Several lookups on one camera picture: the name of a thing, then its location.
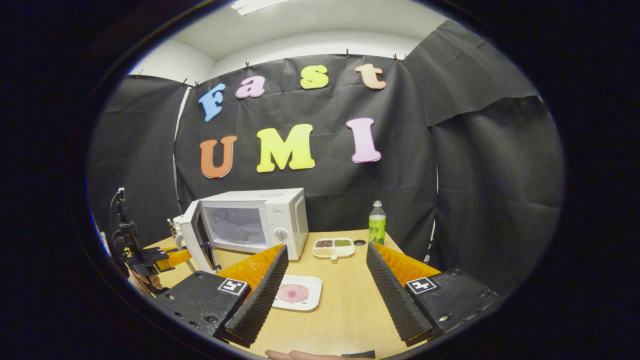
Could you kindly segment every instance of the foam letter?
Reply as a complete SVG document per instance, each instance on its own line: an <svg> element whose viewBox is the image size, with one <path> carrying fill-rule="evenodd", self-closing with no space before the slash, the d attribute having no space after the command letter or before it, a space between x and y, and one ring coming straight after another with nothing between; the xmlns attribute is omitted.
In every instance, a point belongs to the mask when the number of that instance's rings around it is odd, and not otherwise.
<svg viewBox="0 0 640 360"><path fill-rule="evenodd" d="M356 67L356 71L362 75L362 82L372 89L384 89L387 86L385 81L378 80L378 75L382 74L382 69L373 67L373 64L363 64Z"/></svg>
<svg viewBox="0 0 640 360"><path fill-rule="evenodd" d="M321 88L329 83L329 77L325 75L327 72L324 65L311 65L305 67L300 72L302 79L300 85L305 89Z"/></svg>
<svg viewBox="0 0 640 360"><path fill-rule="evenodd" d="M222 103L222 93L226 85L220 83L216 85L213 89L209 90L206 94L204 94L198 102L202 104L204 108L204 120L205 122L213 119L214 116L219 114L222 111L222 106L218 106L217 104Z"/></svg>
<svg viewBox="0 0 640 360"><path fill-rule="evenodd" d="M258 97L264 94L264 76L252 76L242 80L238 90L236 90L236 97Z"/></svg>
<svg viewBox="0 0 640 360"><path fill-rule="evenodd" d="M286 141L282 141L278 131L273 128L258 131L257 136L261 140L260 164L256 167L258 172L270 172L275 169L271 162L271 155L278 164L280 170L287 165L289 155L291 162L289 167L297 170L301 168L312 168L316 162L311 158L309 149L309 134L314 127L309 124L298 124L291 128Z"/></svg>
<svg viewBox="0 0 640 360"><path fill-rule="evenodd" d="M382 159L382 154L373 145L373 136L371 135L373 123L373 119L369 117L347 121L347 127L353 132L353 143L356 148L356 152L351 157L351 161L354 163L370 163Z"/></svg>
<svg viewBox="0 0 640 360"><path fill-rule="evenodd" d="M237 137L234 135L225 136L220 139L222 147L222 165L213 166L213 149L218 143L216 140L203 141L200 144L200 170L202 174L210 179L223 177L231 171L234 160L234 142Z"/></svg>

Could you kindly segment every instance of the white wall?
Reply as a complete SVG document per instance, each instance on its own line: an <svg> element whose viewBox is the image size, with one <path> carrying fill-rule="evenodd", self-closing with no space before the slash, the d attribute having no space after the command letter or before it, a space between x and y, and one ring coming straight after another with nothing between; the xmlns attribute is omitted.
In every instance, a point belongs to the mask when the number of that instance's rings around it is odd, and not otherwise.
<svg viewBox="0 0 640 360"><path fill-rule="evenodd" d="M167 40L153 49L131 69L130 74L157 76L194 85L211 79L216 60L198 49L176 40Z"/></svg>
<svg viewBox="0 0 640 360"><path fill-rule="evenodd" d="M387 58L392 58L394 54L397 54L397 57L402 59L405 54L409 54L413 48L418 46L421 40L367 31L325 31L296 35L265 42L219 59L209 78L241 69L245 66L245 61L248 61L250 65L255 65L295 56L344 54L346 49L349 49L349 54L375 55Z"/></svg>

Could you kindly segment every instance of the black curtain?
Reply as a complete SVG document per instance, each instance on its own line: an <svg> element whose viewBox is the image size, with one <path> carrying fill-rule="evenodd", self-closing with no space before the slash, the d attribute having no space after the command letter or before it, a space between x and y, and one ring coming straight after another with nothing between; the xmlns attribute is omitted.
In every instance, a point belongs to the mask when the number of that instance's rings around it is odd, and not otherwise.
<svg viewBox="0 0 640 360"><path fill-rule="evenodd" d="M381 68L382 90L366 87L355 67L372 63ZM324 65L329 83L303 89L300 72ZM240 82L250 76L266 78L260 97L238 99ZM222 111L204 121L198 100L224 83ZM372 135L382 159L353 163L353 135L346 122L374 119ZM285 140L296 124L311 124L310 151L314 168L278 167L258 173L261 129L273 127ZM205 177L200 170L202 141L236 135L233 166L225 176ZM424 258L435 207L435 155L415 84L407 69L393 59L376 56L319 55L252 65L214 78L188 95L176 139L177 184L182 208L195 199L232 190L305 189L310 231L367 228L373 201L382 200L387 232L409 255ZM222 164L222 146L214 150Z"/></svg>
<svg viewBox="0 0 640 360"><path fill-rule="evenodd" d="M405 61L437 158L430 265L513 291L554 233L564 159L535 88L500 51L447 20Z"/></svg>
<svg viewBox="0 0 640 360"><path fill-rule="evenodd" d="M173 137L186 86L151 76L128 76L97 122L87 164L87 196L95 221L110 239L117 228L109 205L126 189L125 214L147 246L169 237L167 218L180 215L173 180Z"/></svg>

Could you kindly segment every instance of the ceiling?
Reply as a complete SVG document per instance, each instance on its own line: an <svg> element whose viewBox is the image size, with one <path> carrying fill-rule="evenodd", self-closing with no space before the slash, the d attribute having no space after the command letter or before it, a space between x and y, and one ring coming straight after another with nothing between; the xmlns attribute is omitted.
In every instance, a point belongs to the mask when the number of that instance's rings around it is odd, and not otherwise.
<svg viewBox="0 0 640 360"><path fill-rule="evenodd" d="M411 0L292 0L245 16L228 4L173 39L220 60L263 42L319 31L370 31L422 40L445 19Z"/></svg>

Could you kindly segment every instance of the pink letter i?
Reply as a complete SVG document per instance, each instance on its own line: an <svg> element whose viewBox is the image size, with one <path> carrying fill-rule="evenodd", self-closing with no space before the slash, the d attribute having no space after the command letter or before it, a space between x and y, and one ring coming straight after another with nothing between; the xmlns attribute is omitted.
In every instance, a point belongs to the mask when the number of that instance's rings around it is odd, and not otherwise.
<svg viewBox="0 0 640 360"><path fill-rule="evenodd" d="M356 152L351 157L354 163L369 163L382 159L380 151L376 150L371 135L374 121L369 117L360 117L347 121L347 127L353 132L353 143Z"/></svg>

